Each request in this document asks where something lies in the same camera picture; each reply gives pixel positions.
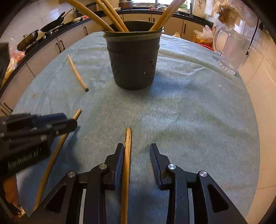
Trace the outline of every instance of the black bucket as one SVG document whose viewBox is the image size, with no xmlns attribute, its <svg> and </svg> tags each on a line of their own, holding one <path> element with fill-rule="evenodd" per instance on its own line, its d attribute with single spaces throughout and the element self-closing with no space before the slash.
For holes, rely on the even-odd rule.
<svg viewBox="0 0 276 224">
<path fill-rule="evenodd" d="M 113 77 L 123 89 L 143 89 L 149 86 L 155 75 L 159 50 L 160 30 L 149 31 L 154 22 L 125 21 L 129 32 L 104 30 Z"/>
</svg>

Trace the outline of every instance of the blue tablecloth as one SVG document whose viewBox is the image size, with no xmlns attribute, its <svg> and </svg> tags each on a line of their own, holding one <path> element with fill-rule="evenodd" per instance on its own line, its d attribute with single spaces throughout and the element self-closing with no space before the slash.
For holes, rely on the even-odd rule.
<svg viewBox="0 0 276 224">
<path fill-rule="evenodd" d="M 226 73 L 218 65 L 218 54 L 162 35 L 152 85 L 139 91 L 124 90 L 113 80 L 102 35 L 88 35 L 56 57 L 33 80 L 14 110 L 64 112 L 68 117 L 83 110 L 78 129 L 69 135 L 53 165 L 44 197 L 67 172 L 87 172 L 104 162 L 117 143 L 124 142 L 125 129 L 130 126 L 129 223 L 166 222 L 169 192 L 159 191 L 155 184 L 151 143 L 186 171 L 206 170 L 246 216 L 259 174 L 259 134 L 239 74 Z M 89 92 L 78 83 L 67 54 Z M 47 162 L 17 174 L 20 203 L 29 215 Z M 118 193 L 108 191 L 106 203 L 108 223 L 119 223 Z"/>
</svg>

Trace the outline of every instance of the wooden stick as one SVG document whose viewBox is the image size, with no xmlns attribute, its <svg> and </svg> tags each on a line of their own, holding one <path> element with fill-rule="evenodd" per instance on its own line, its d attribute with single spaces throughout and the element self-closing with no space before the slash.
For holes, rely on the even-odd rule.
<svg viewBox="0 0 276 224">
<path fill-rule="evenodd" d="M 81 109 L 78 109 L 77 112 L 75 113 L 75 115 L 72 118 L 74 120 L 77 120 L 79 118 L 80 114 L 81 114 Z M 46 169 L 45 169 L 45 171 L 42 175 L 42 178 L 41 178 L 41 181 L 40 181 L 37 193 L 36 193 L 36 198 L 35 198 L 35 202 L 34 202 L 34 211 L 37 209 L 37 207 L 40 204 L 40 199 L 41 199 L 41 196 L 42 196 L 42 193 L 43 193 L 43 189 L 44 189 L 44 186 L 47 182 L 47 179 L 48 179 L 48 176 L 50 174 L 51 168 L 52 168 L 52 166 L 55 162 L 55 159 L 57 158 L 57 155 L 59 153 L 59 150 L 63 146 L 63 143 L 65 142 L 67 136 L 68 136 L 68 133 L 63 134 L 60 137 L 59 142 L 57 143 L 57 146 L 55 147 L 55 150 L 53 151 L 53 153 L 50 157 L 50 160 L 47 164 L 47 167 L 46 167 Z"/>
<path fill-rule="evenodd" d="M 65 17 L 65 16 L 67 16 L 67 14 L 69 13 L 69 12 L 71 12 L 73 9 L 70 9 L 67 13 L 65 13 L 65 15 L 63 16 L 63 17 Z"/>
<path fill-rule="evenodd" d="M 72 59 L 70 58 L 69 54 L 67 54 L 67 58 L 68 58 L 68 61 L 69 61 L 70 65 L 71 65 L 71 67 L 72 67 L 72 69 L 73 69 L 73 71 L 74 71 L 74 73 L 75 73 L 75 75 L 76 75 L 76 77 L 77 77 L 79 83 L 81 84 L 82 88 L 83 88 L 86 92 L 88 92 L 89 89 L 87 88 L 87 85 L 84 83 L 83 79 L 82 79 L 81 76 L 79 75 L 79 73 L 78 73 L 78 71 L 77 71 L 77 69 L 76 69 L 76 67 L 75 67 L 75 65 L 74 65 L 74 63 L 73 63 L 73 61 L 72 61 Z"/>
<path fill-rule="evenodd" d="M 109 11 L 114 15 L 114 17 L 118 20 L 119 24 L 122 26 L 125 32 L 129 32 L 128 28 L 122 21 L 122 19 L 119 17 L 118 13 L 115 11 L 115 9 L 112 7 L 112 5 L 109 3 L 108 0 L 102 0 L 102 2 L 105 4 L 105 6 L 109 9 Z"/>
<path fill-rule="evenodd" d="M 95 13 L 93 13 L 90 9 L 86 8 L 83 4 L 76 0 L 66 0 L 70 5 L 76 7 L 77 9 L 85 12 L 87 16 L 89 16 L 90 19 L 94 20 L 98 25 L 100 25 L 105 30 L 114 32 L 114 30 L 106 23 L 104 22 L 99 16 L 97 16 Z"/>
<path fill-rule="evenodd" d="M 127 224 L 128 222 L 128 185 L 129 185 L 131 134 L 132 134 L 131 128 L 128 127 L 126 129 L 126 142 L 124 145 L 121 224 Z"/>
<path fill-rule="evenodd" d="M 118 20 L 112 15 L 109 9 L 102 3 L 101 0 L 95 0 L 96 3 L 102 8 L 103 12 L 108 16 L 108 18 L 112 21 L 112 23 L 116 26 L 119 32 L 124 32 L 124 29 L 118 22 Z"/>
<path fill-rule="evenodd" d="M 175 13 L 175 8 L 178 5 L 183 4 L 185 0 L 173 0 L 173 2 L 168 6 L 168 8 L 163 12 L 159 20 L 151 27 L 150 31 L 159 30 L 166 21 Z"/>
</svg>

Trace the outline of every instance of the glass mug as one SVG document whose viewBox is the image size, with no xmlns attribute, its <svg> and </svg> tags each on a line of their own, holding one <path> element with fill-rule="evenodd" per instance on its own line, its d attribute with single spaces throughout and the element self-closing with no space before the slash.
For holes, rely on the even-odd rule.
<svg viewBox="0 0 276 224">
<path fill-rule="evenodd" d="M 225 45 L 222 51 L 217 50 L 216 41 L 220 32 L 226 32 L 228 34 Z M 250 41 L 243 35 L 239 34 L 233 29 L 227 30 L 223 26 L 217 29 L 213 40 L 214 51 L 220 54 L 218 59 L 219 65 L 234 75 L 242 63 L 246 52 L 248 51 Z"/>
</svg>

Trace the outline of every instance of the triangular cutout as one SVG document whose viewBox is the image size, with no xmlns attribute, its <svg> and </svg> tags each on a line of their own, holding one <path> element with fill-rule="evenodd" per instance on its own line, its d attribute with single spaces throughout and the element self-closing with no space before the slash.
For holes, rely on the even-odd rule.
<svg viewBox="0 0 276 224">
<path fill-rule="evenodd" d="M 227 202 L 212 184 L 208 184 L 207 188 L 211 198 L 212 208 L 215 213 L 229 209 Z"/>
<path fill-rule="evenodd" d="M 65 192 L 66 192 L 66 184 L 63 184 L 61 188 L 59 188 L 59 190 L 54 194 L 54 196 L 47 203 L 47 205 L 45 206 L 45 209 L 48 211 L 59 213 L 61 211 Z"/>
</svg>

